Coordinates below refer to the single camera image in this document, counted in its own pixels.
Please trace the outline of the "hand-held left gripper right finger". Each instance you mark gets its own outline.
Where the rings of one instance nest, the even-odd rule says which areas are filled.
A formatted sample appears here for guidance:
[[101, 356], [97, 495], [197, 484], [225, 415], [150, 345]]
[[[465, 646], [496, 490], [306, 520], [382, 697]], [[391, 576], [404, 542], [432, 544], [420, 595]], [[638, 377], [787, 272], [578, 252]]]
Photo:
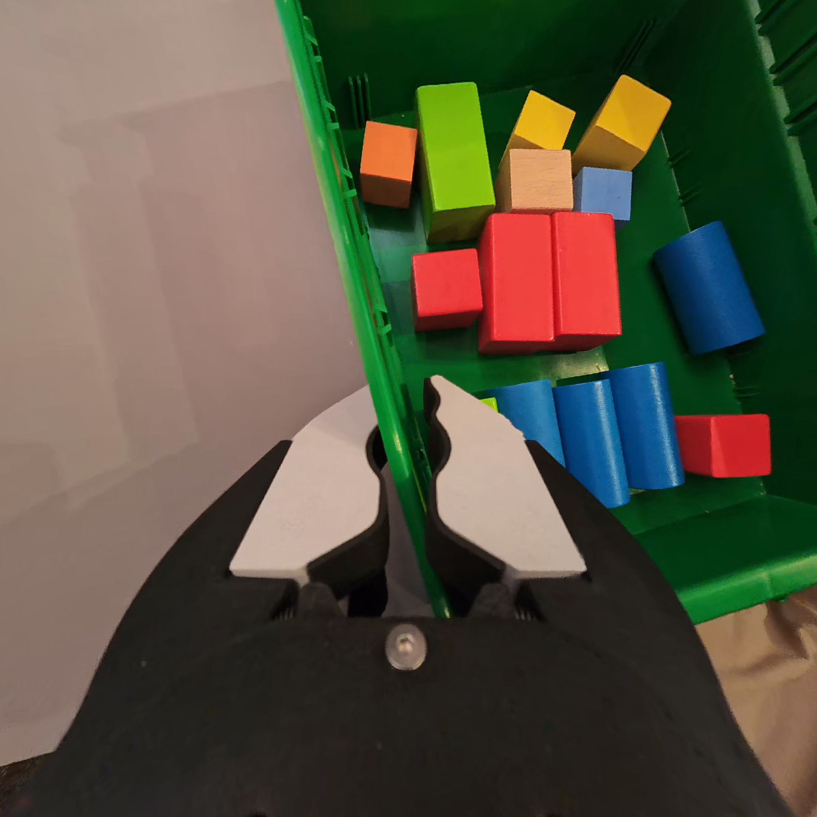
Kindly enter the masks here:
[[432, 468], [426, 558], [447, 591], [578, 577], [586, 563], [523, 434], [441, 375], [423, 387]]

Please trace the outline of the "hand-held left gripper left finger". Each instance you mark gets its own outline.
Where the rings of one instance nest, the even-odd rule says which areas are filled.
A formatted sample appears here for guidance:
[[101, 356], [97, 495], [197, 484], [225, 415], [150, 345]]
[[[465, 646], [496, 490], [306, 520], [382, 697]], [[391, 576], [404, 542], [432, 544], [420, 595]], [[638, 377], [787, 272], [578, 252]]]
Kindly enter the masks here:
[[230, 562], [236, 577], [360, 587], [390, 547], [386, 455], [368, 386], [292, 438]]

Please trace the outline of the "green plastic bin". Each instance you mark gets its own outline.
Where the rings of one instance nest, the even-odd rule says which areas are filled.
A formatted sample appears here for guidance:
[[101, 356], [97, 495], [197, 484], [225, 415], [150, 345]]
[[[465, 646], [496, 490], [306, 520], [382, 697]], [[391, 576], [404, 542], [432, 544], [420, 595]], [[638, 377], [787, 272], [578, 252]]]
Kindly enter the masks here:
[[[766, 414], [771, 475], [689, 475], [614, 514], [694, 623], [815, 585], [815, 2], [276, 2], [356, 339], [434, 611], [423, 547], [423, 383], [470, 393], [663, 362], [680, 414]], [[576, 112], [577, 142], [619, 76], [669, 97], [619, 231], [623, 336], [577, 354], [487, 356], [475, 329], [417, 335], [419, 201], [366, 209], [368, 119], [414, 126], [417, 87], [474, 82], [500, 160], [526, 93]], [[706, 355], [682, 340], [653, 255], [720, 220], [765, 325]]]

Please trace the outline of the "blue wooden cylinder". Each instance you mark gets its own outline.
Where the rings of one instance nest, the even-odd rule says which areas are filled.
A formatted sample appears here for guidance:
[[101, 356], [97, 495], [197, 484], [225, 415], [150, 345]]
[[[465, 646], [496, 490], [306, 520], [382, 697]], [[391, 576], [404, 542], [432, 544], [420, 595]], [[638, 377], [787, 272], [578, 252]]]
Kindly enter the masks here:
[[495, 398], [498, 412], [503, 414], [526, 440], [537, 442], [558, 463], [566, 465], [550, 380], [499, 386], [486, 390], [485, 394]]
[[723, 350], [765, 334], [722, 221], [657, 249], [653, 261], [691, 354]]
[[553, 389], [566, 469], [605, 507], [630, 501], [614, 398], [608, 380]]
[[628, 486], [675, 488], [685, 482], [668, 374], [663, 362], [609, 370]]

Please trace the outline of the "large red wooden block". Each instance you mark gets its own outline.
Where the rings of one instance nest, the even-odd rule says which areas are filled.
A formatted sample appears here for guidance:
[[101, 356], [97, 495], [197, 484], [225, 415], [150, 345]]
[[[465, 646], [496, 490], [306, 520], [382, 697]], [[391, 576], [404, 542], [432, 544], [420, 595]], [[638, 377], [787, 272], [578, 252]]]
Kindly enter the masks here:
[[614, 219], [551, 215], [555, 338], [550, 349], [589, 351], [622, 334]]
[[555, 341], [552, 219], [534, 213], [488, 217], [477, 246], [483, 310], [480, 354], [524, 354]]

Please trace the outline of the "small red wooden cube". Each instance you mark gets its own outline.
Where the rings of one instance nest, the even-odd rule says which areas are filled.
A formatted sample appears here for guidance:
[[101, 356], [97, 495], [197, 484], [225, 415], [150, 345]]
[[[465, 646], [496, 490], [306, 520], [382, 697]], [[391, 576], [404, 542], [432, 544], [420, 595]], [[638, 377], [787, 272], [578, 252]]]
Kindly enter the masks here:
[[411, 292], [415, 332], [471, 327], [483, 311], [477, 250], [413, 255]]

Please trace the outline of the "red wooden wedge block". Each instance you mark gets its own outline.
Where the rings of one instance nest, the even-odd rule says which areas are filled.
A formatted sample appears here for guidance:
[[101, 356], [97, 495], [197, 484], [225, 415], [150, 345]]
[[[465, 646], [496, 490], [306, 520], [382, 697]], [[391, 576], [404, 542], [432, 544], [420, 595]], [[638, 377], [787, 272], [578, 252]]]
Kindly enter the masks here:
[[768, 415], [676, 415], [674, 421], [685, 472], [715, 478], [771, 474]]

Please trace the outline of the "natural wooden cube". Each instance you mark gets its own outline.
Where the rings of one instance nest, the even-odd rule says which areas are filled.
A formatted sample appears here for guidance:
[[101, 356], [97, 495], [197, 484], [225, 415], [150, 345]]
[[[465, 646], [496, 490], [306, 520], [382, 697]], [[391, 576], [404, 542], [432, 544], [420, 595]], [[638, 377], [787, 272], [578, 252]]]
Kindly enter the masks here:
[[574, 209], [567, 149], [509, 149], [495, 181], [496, 211], [551, 215]]

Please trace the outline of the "light blue wooden cube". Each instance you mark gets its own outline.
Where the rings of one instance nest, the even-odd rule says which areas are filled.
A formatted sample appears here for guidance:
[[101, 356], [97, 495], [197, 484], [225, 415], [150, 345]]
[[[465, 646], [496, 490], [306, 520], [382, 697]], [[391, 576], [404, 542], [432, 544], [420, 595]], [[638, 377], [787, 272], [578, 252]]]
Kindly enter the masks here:
[[608, 213], [616, 229], [631, 218], [632, 171], [586, 167], [574, 178], [574, 211]]

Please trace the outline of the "long green wooden block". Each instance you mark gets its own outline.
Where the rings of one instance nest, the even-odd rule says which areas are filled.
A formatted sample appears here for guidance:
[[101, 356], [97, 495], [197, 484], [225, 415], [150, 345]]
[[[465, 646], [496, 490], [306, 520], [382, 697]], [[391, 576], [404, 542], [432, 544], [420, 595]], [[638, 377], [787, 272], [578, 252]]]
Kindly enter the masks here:
[[477, 87], [418, 87], [415, 115], [426, 242], [475, 240], [496, 206]]

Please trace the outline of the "orange wooden cube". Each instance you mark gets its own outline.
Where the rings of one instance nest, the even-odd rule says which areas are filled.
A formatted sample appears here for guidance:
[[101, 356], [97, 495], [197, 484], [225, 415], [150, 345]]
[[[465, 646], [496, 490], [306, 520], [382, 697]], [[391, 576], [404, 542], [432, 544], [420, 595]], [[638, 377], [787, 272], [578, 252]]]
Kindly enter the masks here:
[[360, 160], [361, 199], [408, 209], [412, 194], [417, 129], [367, 121]]

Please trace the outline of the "small yellow wooden block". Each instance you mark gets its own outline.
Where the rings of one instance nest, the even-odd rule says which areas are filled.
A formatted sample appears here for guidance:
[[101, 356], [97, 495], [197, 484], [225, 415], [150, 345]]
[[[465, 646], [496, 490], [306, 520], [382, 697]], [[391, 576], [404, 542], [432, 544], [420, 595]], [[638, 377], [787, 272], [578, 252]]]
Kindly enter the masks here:
[[571, 108], [530, 90], [505, 153], [510, 149], [563, 149], [575, 116]]

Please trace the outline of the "large yellow wooden block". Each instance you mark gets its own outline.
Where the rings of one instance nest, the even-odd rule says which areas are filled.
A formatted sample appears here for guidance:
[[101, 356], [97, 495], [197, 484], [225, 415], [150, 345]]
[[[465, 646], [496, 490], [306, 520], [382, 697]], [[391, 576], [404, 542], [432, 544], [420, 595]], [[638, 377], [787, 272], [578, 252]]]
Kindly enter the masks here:
[[585, 168], [632, 171], [645, 157], [670, 107], [668, 97], [621, 75], [572, 154], [573, 175]]

